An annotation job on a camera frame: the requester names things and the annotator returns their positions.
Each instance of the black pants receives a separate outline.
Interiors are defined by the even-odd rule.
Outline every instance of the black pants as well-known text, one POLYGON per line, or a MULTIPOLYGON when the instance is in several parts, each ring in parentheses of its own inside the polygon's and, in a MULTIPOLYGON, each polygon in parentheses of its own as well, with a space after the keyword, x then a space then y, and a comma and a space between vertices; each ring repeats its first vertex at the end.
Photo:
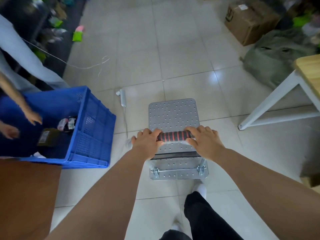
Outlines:
MULTIPOLYGON (((186 197, 184 215, 190 222, 193 240, 243 240, 196 191, 186 197)), ((160 240, 190 240, 190 237, 182 232, 169 230, 160 240)))

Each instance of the tile floor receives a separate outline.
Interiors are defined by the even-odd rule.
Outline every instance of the tile floor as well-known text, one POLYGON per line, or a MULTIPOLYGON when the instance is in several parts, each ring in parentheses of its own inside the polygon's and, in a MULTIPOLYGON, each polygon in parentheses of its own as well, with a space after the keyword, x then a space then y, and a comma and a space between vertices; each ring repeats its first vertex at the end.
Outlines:
MULTIPOLYGON (((320 141, 319 118, 250 127, 237 125, 270 93, 245 72, 242 47, 223 24, 232 0, 90 0, 83 12, 83 41, 74 43, 64 79, 87 85, 117 116, 111 167, 124 154, 126 128, 115 89, 126 92, 128 136, 148 127, 152 102, 194 98, 200 123, 219 131, 226 147, 299 180, 304 163, 320 141)), ((310 104, 299 88, 271 110, 310 104)), ((63 170, 52 229, 109 169, 63 170)), ((251 208, 232 179, 209 162, 207 200, 245 240, 277 239, 251 208)), ((144 166, 126 239, 159 239, 175 216, 191 236, 183 214, 194 182, 151 181, 144 166)))

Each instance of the light blue jeans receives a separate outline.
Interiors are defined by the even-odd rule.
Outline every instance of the light blue jeans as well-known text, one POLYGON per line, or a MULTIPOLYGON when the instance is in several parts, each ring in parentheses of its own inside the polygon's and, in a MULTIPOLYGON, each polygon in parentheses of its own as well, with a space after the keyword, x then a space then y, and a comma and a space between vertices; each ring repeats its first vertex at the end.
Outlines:
MULTIPOLYGON (((44 67, 38 57, 26 45, 13 25, 0 15, 0 48, 16 60, 27 72, 44 81, 53 89, 69 88, 70 86, 55 72, 44 67)), ((0 72, 22 92, 39 92, 40 90, 29 81, 14 72, 0 51, 0 72)))

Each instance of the forearm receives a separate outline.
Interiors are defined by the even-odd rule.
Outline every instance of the forearm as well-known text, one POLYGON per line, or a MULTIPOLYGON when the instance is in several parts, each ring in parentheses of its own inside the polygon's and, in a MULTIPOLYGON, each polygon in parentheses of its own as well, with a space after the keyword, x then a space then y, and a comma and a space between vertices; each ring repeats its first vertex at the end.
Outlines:
POLYGON ((320 195, 241 154, 224 149, 214 159, 280 240, 320 236, 320 195))
POLYGON ((0 87, 21 108, 23 112, 30 109, 21 93, 2 73, 0 73, 0 87))
POLYGON ((144 164, 139 153, 127 152, 46 239, 123 240, 144 164))

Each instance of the hand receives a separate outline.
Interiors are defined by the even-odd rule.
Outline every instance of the hand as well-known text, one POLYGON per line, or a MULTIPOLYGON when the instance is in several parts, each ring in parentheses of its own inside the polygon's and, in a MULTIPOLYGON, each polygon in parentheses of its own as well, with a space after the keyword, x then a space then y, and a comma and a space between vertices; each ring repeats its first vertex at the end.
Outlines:
POLYGON ((187 138, 186 142, 192 145, 197 153, 206 159, 214 161, 220 151, 225 149, 225 146, 220 141, 218 131, 212 130, 208 126, 200 125, 198 128, 188 126, 185 130, 190 131, 195 137, 195 140, 187 138))
POLYGON ((35 122, 38 122, 42 125, 42 118, 38 113, 32 111, 30 108, 24 110, 23 113, 31 124, 36 125, 35 122))
POLYGON ((155 156, 158 148, 163 145, 163 141, 157 141, 157 136, 161 133, 160 129, 153 132, 146 128, 143 132, 139 131, 137 137, 131 138, 132 150, 138 150, 142 158, 146 161, 155 156))
POLYGON ((19 138, 19 130, 12 126, 0 121, 0 132, 8 139, 13 140, 14 138, 19 138))

